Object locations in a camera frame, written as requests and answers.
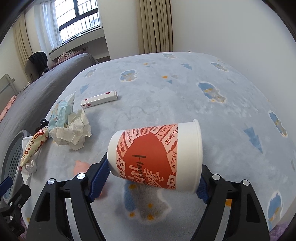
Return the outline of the grey bed headboard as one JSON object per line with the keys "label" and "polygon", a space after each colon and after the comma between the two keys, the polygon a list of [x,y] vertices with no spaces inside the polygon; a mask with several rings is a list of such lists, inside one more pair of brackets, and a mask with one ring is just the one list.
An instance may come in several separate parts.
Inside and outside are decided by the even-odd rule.
{"label": "grey bed headboard", "polygon": [[10,78],[10,76],[8,74],[5,74],[2,78],[1,78],[1,93],[4,93],[6,90],[10,91],[13,93],[13,95],[17,95],[17,90],[16,87],[14,85],[14,78]]}

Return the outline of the beige left curtain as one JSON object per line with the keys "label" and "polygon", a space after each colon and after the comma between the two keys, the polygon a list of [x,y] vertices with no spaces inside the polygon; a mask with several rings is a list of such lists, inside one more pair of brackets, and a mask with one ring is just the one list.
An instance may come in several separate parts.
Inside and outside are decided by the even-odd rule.
{"label": "beige left curtain", "polygon": [[24,12],[19,15],[12,28],[16,53],[18,55],[20,65],[24,70],[27,60],[33,54],[27,33],[26,18]]}

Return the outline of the white paper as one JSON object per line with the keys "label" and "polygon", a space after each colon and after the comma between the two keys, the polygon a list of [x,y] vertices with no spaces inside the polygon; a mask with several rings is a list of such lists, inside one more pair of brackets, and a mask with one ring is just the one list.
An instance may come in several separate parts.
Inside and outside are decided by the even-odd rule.
{"label": "white paper", "polygon": [[68,116],[67,127],[54,127],[49,131],[49,136],[57,145],[68,145],[72,150],[77,151],[84,147],[86,137],[91,137],[91,125],[84,109]]}

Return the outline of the pink rubber pig toy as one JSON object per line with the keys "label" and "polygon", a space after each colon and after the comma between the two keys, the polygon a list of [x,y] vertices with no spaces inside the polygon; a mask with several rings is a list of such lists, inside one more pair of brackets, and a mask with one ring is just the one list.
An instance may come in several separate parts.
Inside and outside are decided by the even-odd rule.
{"label": "pink rubber pig toy", "polygon": [[74,175],[85,173],[90,181],[87,195],[91,201],[97,198],[107,197],[107,189],[104,187],[106,180],[110,174],[109,165],[107,161],[98,166],[99,163],[93,164],[92,167],[89,163],[77,160],[73,170]]}

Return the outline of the pink storage box with clothes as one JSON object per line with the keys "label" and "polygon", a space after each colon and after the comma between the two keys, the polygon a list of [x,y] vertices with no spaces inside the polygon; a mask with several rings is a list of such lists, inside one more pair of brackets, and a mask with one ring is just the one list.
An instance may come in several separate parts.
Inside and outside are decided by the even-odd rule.
{"label": "pink storage box with clothes", "polygon": [[80,50],[80,51],[71,50],[70,52],[64,52],[62,55],[59,56],[58,61],[51,66],[51,69],[65,62],[66,60],[73,58],[82,53],[83,53],[83,50]]}

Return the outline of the beige right curtain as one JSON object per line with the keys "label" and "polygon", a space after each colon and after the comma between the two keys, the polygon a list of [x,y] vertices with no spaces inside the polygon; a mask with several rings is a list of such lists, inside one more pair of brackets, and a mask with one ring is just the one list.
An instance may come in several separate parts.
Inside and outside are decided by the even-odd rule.
{"label": "beige right curtain", "polygon": [[172,52],[171,1],[142,0],[136,6],[139,53]]}

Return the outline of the white playing card box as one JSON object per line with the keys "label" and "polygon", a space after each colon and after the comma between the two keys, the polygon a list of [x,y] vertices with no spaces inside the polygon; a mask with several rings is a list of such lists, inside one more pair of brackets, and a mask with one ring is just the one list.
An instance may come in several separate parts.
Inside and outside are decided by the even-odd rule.
{"label": "white playing card box", "polygon": [[114,91],[106,92],[90,98],[86,98],[81,101],[80,106],[82,108],[89,108],[99,104],[115,101],[117,99],[118,99],[118,93],[116,90],[114,90]]}

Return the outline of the chair with black garment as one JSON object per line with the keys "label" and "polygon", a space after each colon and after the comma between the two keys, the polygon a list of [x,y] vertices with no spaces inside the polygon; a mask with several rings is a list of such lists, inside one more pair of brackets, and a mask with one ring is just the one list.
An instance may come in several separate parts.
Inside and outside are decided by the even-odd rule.
{"label": "chair with black garment", "polygon": [[42,77],[43,73],[47,73],[48,71],[48,59],[45,52],[36,52],[26,61],[25,74],[31,83]]}

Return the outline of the white cloth sock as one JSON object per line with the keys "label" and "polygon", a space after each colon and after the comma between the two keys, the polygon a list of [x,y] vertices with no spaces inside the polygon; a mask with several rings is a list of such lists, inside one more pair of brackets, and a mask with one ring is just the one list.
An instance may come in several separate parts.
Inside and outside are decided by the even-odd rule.
{"label": "white cloth sock", "polygon": [[32,174],[37,171],[36,158],[40,149],[40,140],[36,135],[25,137],[22,140],[23,155],[20,159],[20,171],[25,184],[28,183]]}

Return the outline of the light blue wipes packet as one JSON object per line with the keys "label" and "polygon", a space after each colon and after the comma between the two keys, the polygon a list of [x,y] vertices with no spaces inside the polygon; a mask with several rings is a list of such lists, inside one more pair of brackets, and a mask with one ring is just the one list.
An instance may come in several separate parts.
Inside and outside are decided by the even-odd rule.
{"label": "light blue wipes packet", "polygon": [[65,127],[68,124],[68,116],[73,112],[75,93],[59,101],[49,118],[48,130],[55,127]]}

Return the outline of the red patterned snack wrapper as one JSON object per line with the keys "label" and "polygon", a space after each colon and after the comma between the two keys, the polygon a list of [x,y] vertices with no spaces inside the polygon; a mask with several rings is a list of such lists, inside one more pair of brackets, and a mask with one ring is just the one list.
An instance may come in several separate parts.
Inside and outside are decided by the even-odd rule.
{"label": "red patterned snack wrapper", "polygon": [[21,167],[25,166],[31,160],[31,157],[36,154],[36,152],[41,148],[41,146],[43,146],[48,138],[49,131],[47,126],[43,127],[32,136],[26,145],[25,152],[22,155],[20,162]]}

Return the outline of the red white paper cup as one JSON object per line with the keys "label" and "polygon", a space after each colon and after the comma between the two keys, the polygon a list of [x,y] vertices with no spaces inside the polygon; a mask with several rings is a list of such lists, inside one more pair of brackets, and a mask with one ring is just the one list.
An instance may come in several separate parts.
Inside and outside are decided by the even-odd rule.
{"label": "red white paper cup", "polygon": [[120,178],[195,193],[203,165],[199,122],[118,131],[109,142],[107,160]]}

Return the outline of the window with black frame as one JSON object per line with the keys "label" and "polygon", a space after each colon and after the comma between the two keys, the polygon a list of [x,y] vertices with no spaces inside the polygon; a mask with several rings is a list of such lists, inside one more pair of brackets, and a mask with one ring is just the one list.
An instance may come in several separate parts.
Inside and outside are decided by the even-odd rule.
{"label": "window with black frame", "polygon": [[96,0],[55,1],[55,13],[63,43],[100,26]]}

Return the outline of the light blue patterned blanket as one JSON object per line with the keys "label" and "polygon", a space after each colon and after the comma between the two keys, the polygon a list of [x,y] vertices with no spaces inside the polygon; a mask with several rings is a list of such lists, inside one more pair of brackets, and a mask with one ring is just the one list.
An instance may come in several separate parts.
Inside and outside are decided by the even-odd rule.
{"label": "light blue patterned blanket", "polygon": [[[226,180],[249,180],[269,231],[285,229],[280,221],[295,198],[295,145],[278,111],[246,77],[206,54],[138,55],[85,69],[59,99],[74,94],[78,110],[81,100],[112,90],[118,100],[86,109],[92,136],[82,149],[53,140],[40,149],[23,207],[27,225],[46,181],[71,179],[76,160],[99,162],[115,132],[198,120],[204,164]],[[190,240],[205,210],[196,195],[114,175],[91,206],[107,240]]]}

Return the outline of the grey perforated trash basket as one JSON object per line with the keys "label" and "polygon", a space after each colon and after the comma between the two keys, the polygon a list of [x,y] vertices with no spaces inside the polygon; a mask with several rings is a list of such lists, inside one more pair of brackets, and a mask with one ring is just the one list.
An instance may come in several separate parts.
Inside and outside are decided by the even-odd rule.
{"label": "grey perforated trash basket", "polygon": [[25,137],[29,137],[30,135],[27,130],[20,131],[9,145],[4,161],[1,164],[1,182],[7,177],[11,177],[13,181],[12,186],[3,195],[3,200],[6,204],[8,204],[23,185],[23,178],[19,170],[20,160],[23,155],[22,141]]}

